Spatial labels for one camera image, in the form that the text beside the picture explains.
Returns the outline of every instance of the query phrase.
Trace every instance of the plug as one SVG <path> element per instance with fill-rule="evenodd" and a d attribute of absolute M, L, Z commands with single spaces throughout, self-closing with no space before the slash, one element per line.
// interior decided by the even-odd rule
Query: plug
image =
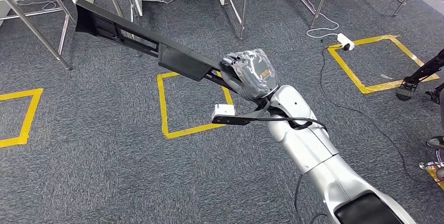
<path fill-rule="evenodd" d="M 217 115 L 220 116 L 234 116 L 236 114 L 235 112 L 235 106 L 234 105 L 215 105 L 214 106 L 214 112 L 211 115 L 211 119 L 214 119 Z"/>
<path fill-rule="evenodd" d="M 350 39 L 348 39 L 342 33 L 338 34 L 338 42 L 341 43 L 342 48 L 344 50 L 352 50 L 352 49 L 354 49 L 354 42 L 352 42 Z"/>

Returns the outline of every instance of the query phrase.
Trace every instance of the floor marking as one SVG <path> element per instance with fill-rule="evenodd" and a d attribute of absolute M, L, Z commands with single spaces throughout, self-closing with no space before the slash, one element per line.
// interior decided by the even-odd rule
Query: floor marking
<path fill-rule="evenodd" d="M 436 165 L 430 165 L 427 167 L 427 172 L 429 175 L 433 178 L 433 180 L 438 184 L 439 187 L 441 187 L 442 190 L 444 190 L 444 181 L 439 181 L 439 179 L 436 176 L 436 171 L 440 169 L 440 167 Z"/>
<path fill-rule="evenodd" d="M 173 139 L 173 138 L 177 138 L 177 137 L 181 137 L 181 136 L 185 136 L 185 135 L 189 135 L 189 134 L 193 134 L 193 133 L 225 126 L 225 125 L 220 125 L 220 124 L 206 124 L 206 125 L 187 128 L 184 130 L 169 132 L 168 117 L 167 117 L 167 103 L 165 100 L 165 89 L 163 86 L 163 79 L 168 78 L 168 77 L 174 77 L 177 75 L 179 75 L 179 74 L 177 74 L 175 72 L 169 72 L 169 73 L 157 75 L 157 87 L 159 89 L 160 115 L 161 115 L 161 119 L 162 119 L 162 133 L 165 135 L 165 137 L 167 139 Z M 225 96 L 225 100 L 227 101 L 227 104 L 232 105 L 233 100 L 231 99 L 230 91 L 225 87 L 222 87 L 222 90 L 224 92 L 224 96 Z"/>
<path fill-rule="evenodd" d="M 39 88 L 0 95 L 0 101 L 31 96 L 31 102 L 29 102 L 28 110 L 26 111 L 25 119 L 23 120 L 19 136 L 0 140 L 0 148 L 16 144 L 26 144 L 29 137 L 29 130 L 31 129 L 32 119 L 34 118 L 34 113 L 36 112 L 42 92 L 43 89 Z"/>
<path fill-rule="evenodd" d="M 413 61 L 415 61 L 416 64 L 419 66 L 423 66 L 424 63 L 416 57 L 407 47 L 405 47 L 398 39 L 396 39 L 397 36 L 392 35 L 385 35 L 385 36 L 378 36 L 378 37 L 370 37 L 370 38 L 364 38 L 359 39 L 356 41 L 353 41 L 356 46 L 366 43 L 372 43 L 372 42 L 378 42 L 381 40 L 390 40 L 392 41 L 396 46 L 398 46 L 399 49 L 401 49 L 409 58 L 411 58 Z M 397 88 L 401 85 L 402 80 L 392 81 L 388 83 L 383 84 L 375 84 L 370 86 L 365 86 L 362 84 L 362 82 L 359 80 L 359 78 L 353 73 L 353 71 L 348 67 L 348 65 L 344 62 L 344 60 L 339 56 L 339 54 L 336 52 L 337 49 L 341 48 L 341 44 L 335 44 L 330 45 L 328 47 L 328 52 L 330 52 L 331 56 L 338 62 L 338 64 L 341 66 L 341 68 L 345 71 L 345 73 L 348 75 L 348 77 L 353 81 L 353 83 L 358 87 L 358 89 L 364 93 L 372 93 L 377 91 L 383 91 L 386 89 L 392 89 Z M 437 74 L 433 74 L 432 76 L 426 78 L 424 81 L 430 81 L 434 79 L 438 79 L 439 76 Z"/>

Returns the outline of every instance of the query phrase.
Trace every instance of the black cable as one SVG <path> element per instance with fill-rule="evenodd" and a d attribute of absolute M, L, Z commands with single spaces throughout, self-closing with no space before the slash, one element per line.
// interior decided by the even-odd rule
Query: black cable
<path fill-rule="evenodd" d="M 296 216 L 299 221 L 299 224 L 303 224 L 302 218 L 299 215 L 299 211 L 297 210 L 297 195 L 299 194 L 299 187 L 301 186 L 302 176 L 304 176 L 304 174 L 299 175 L 296 184 L 296 191 L 294 192 L 294 210 L 296 210 Z"/>
<path fill-rule="evenodd" d="M 349 107 L 346 107 L 346 106 L 338 105 L 338 104 L 334 103 L 331 99 L 328 98 L 328 96 L 327 96 L 327 94 L 325 93 L 324 88 L 323 88 L 323 86 L 322 86 L 322 73 L 323 73 L 323 70 L 324 70 L 324 67 L 325 67 L 325 55 L 324 55 L 324 51 L 325 51 L 326 49 L 328 49 L 328 48 L 329 48 L 329 47 L 325 47 L 325 48 L 322 50 L 323 64 L 322 64 L 322 68 L 320 69 L 320 78 L 319 78 L 319 86 L 320 86 L 320 89 L 321 89 L 321 91 L 322 91 L 324 97 L 325 97 L 330 103 L 332 103 L 333 105 L 335 105 L 336 107 L 343 108 L 343 109 L 347 109 L 347 110 L 351 110 L 351 111 L 355 111 L 355 112 L 357 112 L 357 113 L 363 115 L 363 116 L 364 116 L 365 118 L 367 118 L 370 122 L 372 122 L 373 126 L 378 130 L 378 132 L 380 132 L 384 137 L 386 137 L 386 139 L 388 139 L 388 140 L 392 143 L 392 145 L 395 147 L 396 151 L 398 152 L 399 156 L 401 157 L 402 165 L 403 165 L 403 169 L 404 169 L 405 174 L 406 174 L 411 180 L 416 181 L 416 182 L 420 182 L 420 183 L 428 183 L 428 182 L 430 182 L 430 181 L 423 181 L 423 180 L 415 179 L 415 178 L 413 178 L 413 177 L 408 173 L 408 171 L 407 171 L 407 167 L 406 167 L 406 164 L 405 164 L 404 156 L 402 155 L 402 153 L 401 153 L 401 151 L 399 150 L 398 146 L 395 144 L 395 142 L 394 142 L 389 136 L 387 136 L 387 134 L 385 134 L 382 130 L 379 129 L 379 127 L 376 125 L 376 123 L 373 121 L 373 119 L 372 119 L 371 117 L 367 116 L 365 113 L 361 112 L 360 110 L 356 110 L 356 109 L 349 108 Z"/>
<path fill-rule="evenodd" d="M 328 131 L 327 127 L 325 126 L 324 123 L 316 120 L 316 119 L 311 119 L 311 118 L 247 118 L 250 121 L 308 121 L 308 122 L 313 122 L 316 123 L 320 126 L 322 126 L 326 131 Z"/>
<path fill-rule="evenodd" d="M 302 222 L 301 216 L 299 215 L 299 211 L 297 210 L 297 195 L 299 194 L 299 188 L 301 186 L 303 176 L 304 176 L 304 174 L 299 175 L 299 178 L 297 179 L 297 184 L 296 184 L 296 191 L 294 192 L 294 210 L 296 210 L 296 216 L 299 221 L 299 224 L 303 224 L 303 222 Z M 313 224 L 319 216 L 327 216 L 327 214 L 325 214 L 323 212 L 319 212 L 319 213 L 315 214 L 312 217 L 310 224 Z"/>

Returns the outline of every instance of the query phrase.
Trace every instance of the gray carpet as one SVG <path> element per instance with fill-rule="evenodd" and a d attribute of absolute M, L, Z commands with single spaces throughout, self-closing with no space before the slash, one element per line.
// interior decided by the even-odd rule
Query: gray carpet
<path fill-rule="evenodd" d="M 120 1 L 128 15 L 126 0 Z M 240 0 L 235 3 L 241 8 Z M 422 61 L 434 57 L 444 45 L 444 17 L 411 0 L 392 18 L 397 5 L 390 3 L 328 0 L 323 12 L 351 39 L 399 35 Z M 114 10 L 110 0 L 96 4 Z M 299 0 L 250 0 L 245 40 L 236 37 L 239 26 L 230 8 L 214 0 L 144 3 L 143 8 L 138 24 L 211 58 L 262 48 L 281 83 L 295 86 L 328 125 L 352 168 L 418 223 L 442 222 L 444 193 L 417 166 L 432 158 L 423 142 L 443 134 L 439 108 L 424 95 L 441 80 L 421 84 L 406 102 L 397 100 L 394 90 L 363 95 L 326 54 L 326 98 L 319 86 L 321 50 L 334 40 L 305 35 L 312 16 Z M 54 45 L 62 19 L 62 14 L 31 18 Z M 331 26 L 323 19 L 316 24 Z M 0 49 L 0 94 L 45 89 L 28 143 L 0 149 L 0 223 L 297 223 L 298 171 L 265 124 L 164 137 L 156 74 L 167 71 L 149 56 L 70 28 L 64 57 L 74 70 L 66 72 L 20 20 L 0 27 Z M 399 79 L 415 69 L 385 42 L 341 55 L 365 84 L 385 82 L 381 74 Z M 224 101 L 220 87 L 207 81 L 177 76 L 164 84 L 171 130 L 206 124 L 213 105 Z M 254 109 L 232 97 L 239 112 Z M 406 176 L 399 154 L 368 119 L 328 99 L 370 116 L 398 146 L 409 174 L 425 182 Z M 26 99 L 0 102 L 0 137 L 17 132 L 9 120 L 22 115 L 27 104 Z M 298 206 L 304 223 L 323 210 L 306 178 Z"/>

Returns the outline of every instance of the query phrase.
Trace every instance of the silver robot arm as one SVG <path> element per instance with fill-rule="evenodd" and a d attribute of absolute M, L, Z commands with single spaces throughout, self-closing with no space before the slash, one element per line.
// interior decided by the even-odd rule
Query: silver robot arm
<path fill-rule="evenodd" d="M 316 119 L 307 102 L 292 86 L 280 86 L 270 102 L 271 107 L 281 111 L 272 113 L 271 118 Z M 307 122 L 295 123 L 304 125 Z M 288 121 L 271 121 L 268 127 L 273 138 L 282 143 L 299 171 L 309 177 L 324 199 L 331 223 L 415 223 L 395 200 L 367 183 L 341 158 L 322 126 L 313 123 L 297 130 Z"/>

